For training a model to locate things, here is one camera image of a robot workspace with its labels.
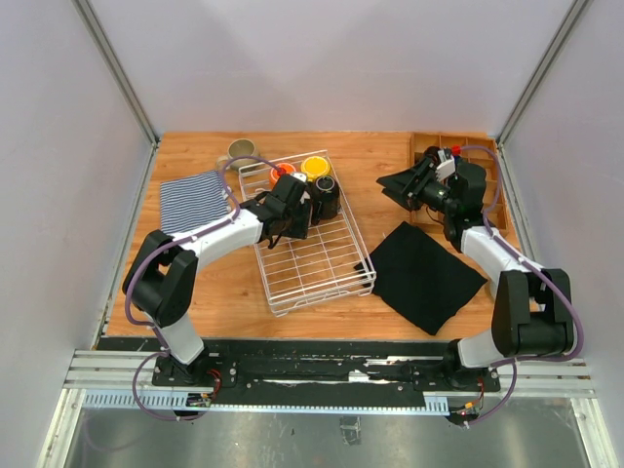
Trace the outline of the black faceted mug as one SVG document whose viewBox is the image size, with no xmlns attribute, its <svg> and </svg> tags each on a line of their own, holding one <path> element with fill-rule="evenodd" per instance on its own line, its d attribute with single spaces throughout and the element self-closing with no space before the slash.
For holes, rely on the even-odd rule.
<svg viewBox="0 0 624 468">
<path fill-rule="evenodd" d="M 318 177 L 311 185 L 311 224 L 334 219 L 340 209 L 340 187 L 330 175 Z"/>
</svg>

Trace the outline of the orange mug black handle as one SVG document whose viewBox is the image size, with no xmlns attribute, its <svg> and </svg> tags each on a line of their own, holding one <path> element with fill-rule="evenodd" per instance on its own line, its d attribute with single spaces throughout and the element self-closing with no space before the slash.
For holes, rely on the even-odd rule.
<svg viewBox="0 0 624 468">
<path fill-rule="evenodd" d="M 290 163 L 278 163 L 276 167 L 272 168 L 269 172 L 270 187 L 273 188 L 281 176 L 294 173 L 295 171 L 296 167 Z"/>
</svg>

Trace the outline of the yellow mug black handle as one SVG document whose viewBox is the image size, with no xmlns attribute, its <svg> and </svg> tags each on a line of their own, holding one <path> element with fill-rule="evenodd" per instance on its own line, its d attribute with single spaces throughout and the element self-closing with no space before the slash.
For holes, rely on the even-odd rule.
<svg viewBox="0 0 624 468">
<path fill-rule="evenodd" d="M 300 164 L 301 171 L 306 175 L 310 182 L 317 178 L 327 176 L 331 172 L 331 164 L 322 156 L 309 156 Z"/>
</svg>

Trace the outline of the beige stoneware mug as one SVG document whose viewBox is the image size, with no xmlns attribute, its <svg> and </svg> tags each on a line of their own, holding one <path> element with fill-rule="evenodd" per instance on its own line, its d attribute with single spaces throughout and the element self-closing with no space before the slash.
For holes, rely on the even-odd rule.
<svg viewBox="0 0 624 468">
<path fill-rule="evenodd" d="M 239 172 L 242 168 L 256 163 L 252 156 L 260 156 L 255 143 L 246 138 L 239 138 L 230 143 L 226 153 L 216 160 L 215 167 L 218 170 L 222 170 L 228 161 L 233 160 L 233 163 L 230 163 L 227 169 Z"/>
</svg>

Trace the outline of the light grey mug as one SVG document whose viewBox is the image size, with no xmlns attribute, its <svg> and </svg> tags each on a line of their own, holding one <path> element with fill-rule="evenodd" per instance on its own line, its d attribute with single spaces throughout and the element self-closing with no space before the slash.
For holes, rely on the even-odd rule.
<svg viewBox="0 0 624 468">
<path fill-rule="evenodd" d="M 491 299 L 495 300 L 498 291 L 498 281 L 490 279 L 487 283 L 487 290 Z"/>
</svg>

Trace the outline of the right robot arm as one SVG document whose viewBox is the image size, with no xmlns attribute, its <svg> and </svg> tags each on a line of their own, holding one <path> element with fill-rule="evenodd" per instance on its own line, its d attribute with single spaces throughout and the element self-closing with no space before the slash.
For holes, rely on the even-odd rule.
<svg viewBox="0 0 624 468">
<path fill-rule="evenodd" d="M 445 351 L 442 378 L 454 390 L 465 389 L 493 365 L 562 359 L 579 336 L 567 274 L 527 259 L 488 223 L 486 177 L 483 167 L 462 158 L 439 162 L 424 156 L 407 170 L 377 179 L 383 194 L 404 209 L 442 213 L 446 239 L 473 259 L 495 288 L 489 330 L 456 339 Z"/>
</svg>

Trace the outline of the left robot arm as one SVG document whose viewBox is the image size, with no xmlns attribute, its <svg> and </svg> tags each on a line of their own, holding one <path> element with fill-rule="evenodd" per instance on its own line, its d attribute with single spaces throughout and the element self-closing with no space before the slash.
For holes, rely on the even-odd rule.
<svg viewBox="0 0 624 468">
<path fill-rule="evenodd" d="M 164 347 L 163 357 L 185 384 L 202 383 L 208 354 L 188 310 L 197 274 L 216 260 L 247 246 L 307 237 L 312 202 L 306 175 L 281 175 L 273 188 L 236 206 L 235 213 L 194 230 L 149 233 L 124 280 L 125 306 L 143 312 Z"/>
</svg>

